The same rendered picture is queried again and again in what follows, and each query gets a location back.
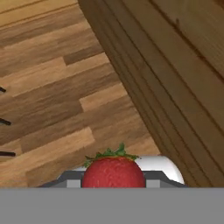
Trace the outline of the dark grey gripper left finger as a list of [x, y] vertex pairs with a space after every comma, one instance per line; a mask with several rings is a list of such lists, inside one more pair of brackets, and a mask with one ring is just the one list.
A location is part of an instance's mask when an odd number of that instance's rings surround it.
[[42, 187], [81, 188], [84, 171], [65, 171], [57, 179], [45, 183]]

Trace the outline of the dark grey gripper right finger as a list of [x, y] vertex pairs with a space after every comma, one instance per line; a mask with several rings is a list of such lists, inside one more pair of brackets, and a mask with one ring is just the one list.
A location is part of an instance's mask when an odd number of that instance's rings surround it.
[[162, 171], [144, 171], [143, 175], [147, 188], [186, 187], [184, 184], [169, 179]]

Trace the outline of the red strawberry with green leaves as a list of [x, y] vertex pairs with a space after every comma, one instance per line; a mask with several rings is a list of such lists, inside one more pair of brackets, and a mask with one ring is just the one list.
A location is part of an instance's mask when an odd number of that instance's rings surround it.
[[144, 188], [144, 173], [136, 163], [137, 155], [126, 152], [121, 143], [117, 150], [107, 148], [95, 157], [86, 157], [81, 186], [85, 188]]

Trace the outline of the white rounded object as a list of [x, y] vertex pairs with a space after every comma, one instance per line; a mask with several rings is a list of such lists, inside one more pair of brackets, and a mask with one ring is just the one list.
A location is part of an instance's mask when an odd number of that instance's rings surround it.
[[141, 156], [136, 163], [142, 171], [161, 171], [169, 179], [184, 184], [185, 181], [179, 168], [165, 156]]

